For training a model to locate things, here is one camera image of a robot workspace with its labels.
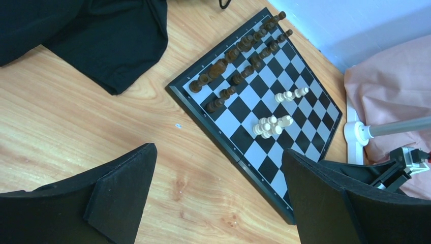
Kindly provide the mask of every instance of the blue wall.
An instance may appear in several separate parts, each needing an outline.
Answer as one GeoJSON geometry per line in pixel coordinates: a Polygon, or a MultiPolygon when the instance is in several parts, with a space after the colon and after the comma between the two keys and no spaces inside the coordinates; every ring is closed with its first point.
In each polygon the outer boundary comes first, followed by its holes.
{"type": "Polygon", "coordinates": [[[269,0],[344,73],[373,54],[431,34],[431,0],[269,0]]]}

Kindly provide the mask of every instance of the white chess piece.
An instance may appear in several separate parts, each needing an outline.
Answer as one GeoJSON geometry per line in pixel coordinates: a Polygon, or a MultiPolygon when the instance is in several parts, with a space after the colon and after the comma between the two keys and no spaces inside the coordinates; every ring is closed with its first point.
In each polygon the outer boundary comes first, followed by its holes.
{"type": "Polygon", "coordinates": [[[309,93],[309,89],[307,87],[295,89],[295,91],[293,93],[294,93],[295,97],[300,98],[300,97],[305,96],[305,94],[309,93]]]}
{"type": "Polygon", "coordinates": [[[278,126],[280,126],[281,128],[287,127],[291,124],[293,124],[293,119],[290,115],[285,115],[279,119],[277,119],[277,123],[278,126]]]}
{"type": "Polygon", "coordinates": [[[281,134],[281,133],[282,133],[282,131],[283,131],[283,129],[282,129],[280,126],[278,126],[278,125],[271,126],[271,129],[270,129],[270,130],[268,130],[268,131],[264,131],[264,132],[262,133],[262,137],[263,137],[264,139],[268,139],[268,138],[269,138],[269,137],[271,137],[272,135],[279,135],[279,134],[281,134]]]}
{"type": "Polygon", "coordinates": [[[260,120],[259,120],[259,124],[265,124],[265,123],[269,123],[269,124],[275,124],[275,123],[277,123],[277,118],[273,115],[273,116],[271,116],[271,117],[268,117],[268,118],[261,118],[260,120]]]}
{"type": "Polygon", "coordinates": [[[284,93],[278,93],[275,96],[275,101],[278,103],[281,103],[282,101],[286,100],[288,102],[292,101],[294,98],[293,93],[289,91],[285,91],[284,93]]]}
{"type": "Polygon", "coordinates": [[[257,124],[253,126],[253,133],[256,135],[261,135],[262,133],[269,131],[271,129],[271,125],[268,123],[257,124]]]}

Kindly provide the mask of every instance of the pink fabric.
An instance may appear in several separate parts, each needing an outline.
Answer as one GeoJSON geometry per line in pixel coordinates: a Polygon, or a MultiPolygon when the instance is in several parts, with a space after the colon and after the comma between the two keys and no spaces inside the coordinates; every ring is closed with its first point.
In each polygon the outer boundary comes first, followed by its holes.
{"type": "MultiPolygon", "coordinates": [[[[431,35],[377,53],[348,69],[344,81],[347,97],[366,125],[431,115],[431,35]]],[[[429,152],[431,130],[376,137],[365,152],[369,161],[381,162],[401,146],[429,152]]],[[[431,200],[431,171],[413,175],[402,190],[431,200]]]]}

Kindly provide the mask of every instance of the wooden surface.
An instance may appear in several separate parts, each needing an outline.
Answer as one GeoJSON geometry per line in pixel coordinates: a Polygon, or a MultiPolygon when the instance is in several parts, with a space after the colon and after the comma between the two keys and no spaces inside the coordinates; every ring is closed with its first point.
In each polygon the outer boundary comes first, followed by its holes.
{"type": "MultiPolygon", "coordinates": [[[[136,243],[298,243],[289,226],[165,92],[265,0],[168,1],[160,62],[113,97],[39,46],[0,69],[0,192],[31,191],[154,142],[158,160],[136,243]]],[[[341,73],[287,20],[293,43],[346,114],[341,73]]],[[[340,127],[327,155],[344,161],[340,127]]]]}

